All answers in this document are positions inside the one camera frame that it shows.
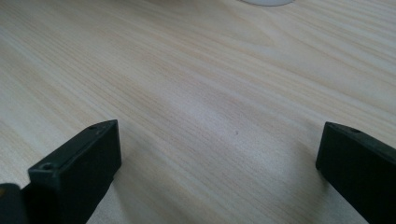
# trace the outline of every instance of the wood grain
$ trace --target wood grain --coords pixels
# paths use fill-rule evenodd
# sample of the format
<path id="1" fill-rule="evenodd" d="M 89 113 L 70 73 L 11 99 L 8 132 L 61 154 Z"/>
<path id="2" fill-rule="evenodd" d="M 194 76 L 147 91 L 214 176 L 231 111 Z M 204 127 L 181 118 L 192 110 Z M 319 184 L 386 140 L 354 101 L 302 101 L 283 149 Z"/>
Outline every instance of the wood grain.
<path id="1" fill-rule="evenodd" d="M 315 169 L 326 120 L 396 147 L 395 1 L 0 1 L 0 182 L 118 119 L 90 223 L 364 223 Z"/>

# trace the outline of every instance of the black plastic object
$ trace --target black plastic object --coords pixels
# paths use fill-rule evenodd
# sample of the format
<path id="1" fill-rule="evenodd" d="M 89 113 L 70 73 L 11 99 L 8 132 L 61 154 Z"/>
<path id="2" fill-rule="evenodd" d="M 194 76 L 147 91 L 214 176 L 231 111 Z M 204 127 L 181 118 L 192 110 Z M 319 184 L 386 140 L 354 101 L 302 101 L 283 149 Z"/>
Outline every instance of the black plastic object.
<path id="1" fill-rule="evenodd" d="M 86 223 L 120 166 L 117 121 L 92 125 L 32 166 L 21 194 L 18 186 L 0 185 L 0 192 L 6 189 L 0 223 L 17 223 L 7 222 L 14 217 L 21 217 L 18 223 Z M 5 212 L 2 204 L 16 209 Z"/>
<path id="2" fill-rule="evenodd" d="M 396 223 L 396 149 L 327 122 L 316 166 L 369 223 Z"/>

